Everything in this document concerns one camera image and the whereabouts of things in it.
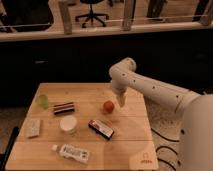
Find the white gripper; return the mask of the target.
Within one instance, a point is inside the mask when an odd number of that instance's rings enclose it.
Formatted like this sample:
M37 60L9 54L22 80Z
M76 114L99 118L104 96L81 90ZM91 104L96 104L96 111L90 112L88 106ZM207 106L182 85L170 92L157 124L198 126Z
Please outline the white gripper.
M125 85L120 84L119 82L112 80L111 81L111 89L117 95L116 99L120 107L125 106L126 96L124 95L127 87Z

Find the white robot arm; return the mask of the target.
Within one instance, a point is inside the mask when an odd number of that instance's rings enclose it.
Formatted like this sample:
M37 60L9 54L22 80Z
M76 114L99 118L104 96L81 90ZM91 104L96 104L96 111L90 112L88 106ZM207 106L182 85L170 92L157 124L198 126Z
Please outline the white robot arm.
M135 72L136 62L124 58L109 69L112 91L125 104L128 87L182 115L177 171L213 171L213 94L199 94Z

